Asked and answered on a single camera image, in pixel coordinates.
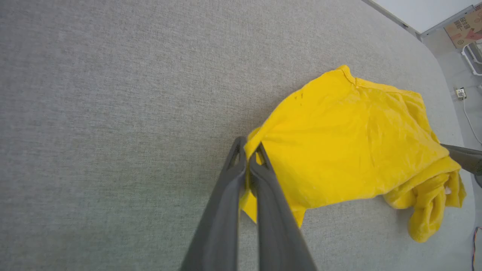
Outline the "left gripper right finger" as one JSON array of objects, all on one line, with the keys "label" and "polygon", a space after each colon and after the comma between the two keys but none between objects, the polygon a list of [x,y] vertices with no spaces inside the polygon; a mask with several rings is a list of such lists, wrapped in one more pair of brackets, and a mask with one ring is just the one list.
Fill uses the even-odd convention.
[{"label": "left gripper right finger", "polygon": [[318,271],[263,144],[249,158],[256,197],[259,271]]}]

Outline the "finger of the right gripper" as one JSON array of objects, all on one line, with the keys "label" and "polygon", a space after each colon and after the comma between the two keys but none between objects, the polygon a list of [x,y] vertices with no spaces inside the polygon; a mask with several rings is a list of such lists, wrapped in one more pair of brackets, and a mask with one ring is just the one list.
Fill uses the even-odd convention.
[{"label": "finger of the right gripper", "polygon": [[449,156],[465,171],[482,176],[482,151],[447,144],[441,146],[449,151]]}]

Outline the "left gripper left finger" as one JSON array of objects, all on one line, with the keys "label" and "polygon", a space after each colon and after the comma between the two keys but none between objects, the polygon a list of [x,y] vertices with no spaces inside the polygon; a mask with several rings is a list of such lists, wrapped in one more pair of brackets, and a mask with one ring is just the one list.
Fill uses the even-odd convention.
[{"label": "left gripper left finger", "polygon": [[234,140],[180,271],[237,271],[239,202],[246,187],[245,144],[245,137]]}]

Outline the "brown cardboard box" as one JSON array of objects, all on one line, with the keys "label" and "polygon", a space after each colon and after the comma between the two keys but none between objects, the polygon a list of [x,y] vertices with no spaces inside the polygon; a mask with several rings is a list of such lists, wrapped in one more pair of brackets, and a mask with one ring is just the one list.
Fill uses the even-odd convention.
[{"label": "brown cardboard box", "polygon": [[482,6],[449,23],[444,30],[457,49],[482,39]]}]

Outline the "white tube rack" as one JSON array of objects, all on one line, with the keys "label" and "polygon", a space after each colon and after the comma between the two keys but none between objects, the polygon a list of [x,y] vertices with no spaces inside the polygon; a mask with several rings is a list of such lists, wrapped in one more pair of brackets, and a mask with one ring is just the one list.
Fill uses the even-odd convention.
[{"label": "white tube rack", "polygon": [[[465,45],[461,50],[460,54],[467,62],[471,73],[475,76],[482,77],[482,61],[479,61],[477,59],[477,57],[475,56],[475,53],[473,53],[472,51],[471,46],[469,44]],[[479,69],[476,68],[476,64],[481,66],[480,72],[479,72]]]}]

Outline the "yellow t-shirt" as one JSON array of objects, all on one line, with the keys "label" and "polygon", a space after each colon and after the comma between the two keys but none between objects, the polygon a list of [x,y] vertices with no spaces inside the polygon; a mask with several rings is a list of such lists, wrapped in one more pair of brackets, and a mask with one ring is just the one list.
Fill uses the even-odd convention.
[{"label": "yellow t-shirt", "polygon": [[466,196],[461,166],[432,130],[419,93],[351,75],[347,65],[284,99],[247,137],[262,144],[298,227],[308,209],[383,196],[413,208],[408,233],[427,242]]}]

